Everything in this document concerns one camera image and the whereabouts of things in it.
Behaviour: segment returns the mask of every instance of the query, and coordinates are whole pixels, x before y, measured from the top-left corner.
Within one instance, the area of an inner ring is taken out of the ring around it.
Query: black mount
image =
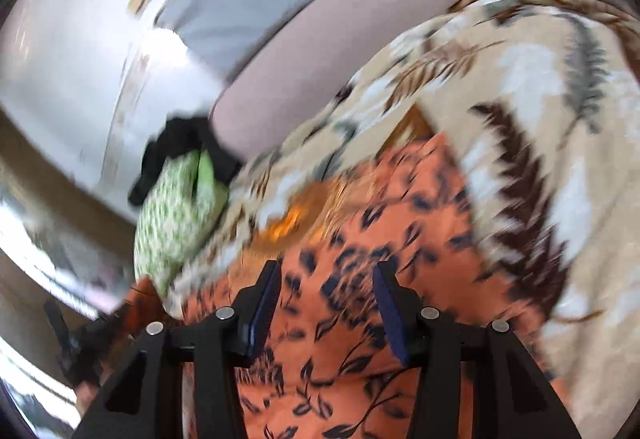
[[[457,439],[461,361],[474,366],[474,439],[580,439],[508,322],[455,323],[401,287],[386,262],[373,269],[373,289],[392,352],[405,366],[421,368],[408,439]]]
[[[122,329],[129,305],[123,305],[110,315],[101,314],[74,331],[68,329],[60,307],[53,300],[45,302],[44,310],[62,350],[57,358],[62,374],[73,388],[81,383],[100,387],[100,358],[105,356]]]
[[[73,438],[181,438],[181,366],[193,362],[198,437],[246,439],[234,369],[250,366],[262,352],[281,285],[280,264],[270,260],[231,307],[190,326],[149,324]]]

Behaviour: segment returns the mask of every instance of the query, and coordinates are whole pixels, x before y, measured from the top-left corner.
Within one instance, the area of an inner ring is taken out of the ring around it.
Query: green patterned pillow
[[[228,199],[206,151],[167,160],[140,211],[134,242],[136,279],[149,275],[162,296],[210,235]]]

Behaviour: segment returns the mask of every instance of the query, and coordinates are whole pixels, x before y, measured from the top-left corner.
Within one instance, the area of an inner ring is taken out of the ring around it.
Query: fern pattern
[[[356,137],[358,126],[350,120],[344,120],[337,122],[333,126],[333,130],[342,136],[342,144],[340,148],[326,156],[318,166],[316,166],[316,170],[313,173],[315,181],[326,181],[338,173],[340,165],[342,164],[340,161],[342,154],[351,140]]]
[[[471,112],[484,116],[487,126],[500,136],[498,161],[507,167],[500,177],[510,180],[499,192],[510,203],[498,214],[510,227],[495,233],[494,239],[509,251],[508,256],[519,258],[501,259],[496,268],[510,273],[518,294],[536,303],[548,319],[562,294],[569,267],[562,267],[566,242],[554,244],[556,228],[548,225],[553,193],[544,196],[542,158],[534,156],[532,144],[500,102],[478,103]]]
[[[498,0],[483,7],[486,17],[495,21],[498,27],[509,26],[520,18],[536,15],[532,6],[524,5],[518,0]]]
[[[592,134],[600,133],[596,120],[600,112],[600,100],[604,92],[600,85],[606,81],[606,52],[602,49],[590,29],[573,14],[559,14],[574,28],[574,40],[568,49],[564,62],[568,67],[568,91],[564,95],[564,104],[574,111],[575,117],[564,134],[564,141],[574,131],[577,123],[583,120]]]
[[[501,43],[504,43],[504,40],[482,47],[478,45],[465,47],[458,41],[451,40],[429,51],[396,76],[394,79],[396,88],[386,101],[384,114],[438,78],[448,80],[455,75],[464,78],[474,68],[478,53]]]

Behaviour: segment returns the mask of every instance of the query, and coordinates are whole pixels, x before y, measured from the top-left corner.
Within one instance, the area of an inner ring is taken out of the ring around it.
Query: blanket
[[[539,352],[543,310],[511,296],[504,274],[476,281],[482,259],[470,222],[465,179],[441,133],[309,183],[226,275],[193,293],[184,310],[190,324],[254,283],[262,256],[281,257],[270,335],[252,367],[236,370],[247,436],[407,437],[420,374],[388,345],[372,285],[380,261],[440,317],[475,326],[508,319],[562,394]],[[470,439],[474,375],[464,366],[458,428]]]
[[[463,0],[396,38],[244,167],[170,302],[179,310],[245,260],[258,267],[270,250],[245,253],[294,223],[308,184],[445,132],[468,181],[475,281],[507,275],[510,295],[540,308],[540,347],[582,436],[609,439],[640,396],[639,70],[640,23],[612,6]]]

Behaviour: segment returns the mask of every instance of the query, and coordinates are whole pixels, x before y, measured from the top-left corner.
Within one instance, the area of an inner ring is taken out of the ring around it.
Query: leaf pattern
[[[280,150],[280,148],[276,148],[268,154],[258,156],[254,160],[253,164],[251,165],[252,170],[260,167],[265,161],[267,162],[266,168],[262,172],[258,180],[251,184],[251,188],[249,189],[249,191],[251,192],[252,196],[255,195],[259,199],[264,199],[264,196],[267,193],[267,186],[271,178],[271,169],[273,168],[273,165],[276,164],[281,158],[282,151]]]
[[[458,213],[465,213],[471,211],[471,201],[466,188],[462,188],[454,197],[453,200],[458,206]]]
[[[369,229],[369,226],[377,221],[385,212],[386,204],[380,206],[370,206],[362,214],[362,229]]]
[[[314,361],[312,358],[309,358],[309,360],[305,363],[305,366],[302,367],[302,370],[300,371],[300,379],[304,379],[308,381],[309,379],[311,379],[311,373],[313,371],[314,371]]]
[[[464,77],[474,67],[478,53],[500,45],[502,41],[493,42],[483,47],[473,45],[464,47],[456,40],[450,40],[441,47],[426,53],[416,63],[400,72],[394,79],[396,88],[386,102],[384,112],[391,110],[396,104],[413,96],[418,90],[437,78],[447,80],[460,74]]]
[[[382,411],[393,419],[407,419],[410,417],[407,412],[393,403],[386,403],[386,405],[383,405]]]
[[[409,247],[412,245],[420,234],[422,233],[422,227],[419,223],[411,223],[404,230],[404,247]]]
[[[512,225],[495,234],[494,239],[519,259],[502,259],[497,266],[514,276],[516,285],[548,319],[562,293],[569,267],[562,268],[566,242],[555,245],[556,228],[548,227],[553,195],[543,195],[542,159],[533,157],[532,144],[500,102],[476,104],[471,112],[484,116],[500,137],[502,154],[498,161],[507,166],[500,175],[511,180],[500,190],[510,204],[498,216]]]
[[[474,236],[471,230],[465,231],[464,233],[460,233],[459,235],[454,235],[449,239],[447,244],[452,247],[455,251],[462,251],[467,247],[472,247],[474,243]]]
[[[266,347],[250,368],[236,369],[236,382],[239,386],[271,385],[276,394],[284,394],[282,364],[275,360],[273,349]]]
[[[340,158],[346,146],[358,133],[357,124],[348,120],[337,122],[332,129],[342,135],[342,143],[335,152],[329,154],[318,164],[313,173],[313,178],[316,181],[325,181],[336,175],[340,169]]]
[[[296,435],[297,431],[298,431],[297,426],[287,426],[284,432],[278,435],[277,439],[292,439],[292,437]]]
[[[293,409],[293,415],[296,417],[300,417],[302,415],[308,414],[311,412],[311,404],[310,403],[301,403],[296,408]]]
[[[316,325],[316,337],[314,341],[319,341],[322,337],[327,334],[331,329],[335,327],[335,324],[338,323],[338,317],[329,318],[327,320],[320,320],[318,325]]]
[[[260,414],[260,408],[255,406],[246,397],[240,397],[240,403],[242,403],[242,405],[252,414]]]
[[[596,121],[600,112],[599,101],[604,97],[600,85],[606,81],[609,73],[606,69],[606,52],[584,22],[575,14],[559,14],[558,17],[567,20],[574,28],[574,41],[564,61],[569,69],[564,104],[575,114],[564,134],[566,143],[580,120],[587,123],[591,133],[600,133]]]
[[[288,272],[284,277],[284,287],[289,291],[289,295],[280,300],[280,307],[292,316],[300,314],[300,309],[296,305],[296,301],[302,297],[301,284],[302,278],[293,275],[291,272]]]
[[[320,417],[323,419],[329,419],[334,414],[334,407],[318,394],[318,409],[320,411]]]
[[[338,372],[340,374],[359,374],[367,368],[367,365],[371,362],[371,358],[373,358],[372,355],[367,355],[350,359],[350,361],[347,361],[340,366]]]
[[[413,194],[411,196],[411,201],[414,205],[414,209],[419,212],[430,212],[434,208],[434,202],[427,199],[424,194]]]
[[[289,341],[297,342],[306,338],[306,332],[302,329],[292,329],[286,334],[286,337]]]
[[[347,439],[348,437],[351,437],[357,429],[357,426],[350,424],[339,424],[338,426],[334,426],[333,428],[329,428],[329,430],[322,432],[322,437],[325,439]]]
[[[336,105],[341,104],[341,102],[343,102],[345,99],[351,96],[352,92],[353,92],[353,83],[349,82],[343,88],[341,88],[340,91],[338,91],[338,93],[335,95]]]
[[[533,8],[519,0],[497,0],[482,6],[489,20],[494,20],[499,27],[509,26],[515,20],[527,16],[535,16]]]
[[[312,275],[316,270],[316,256],[310,249],[303,249],[300,251],[300,265],[302,265],[306,271]]]

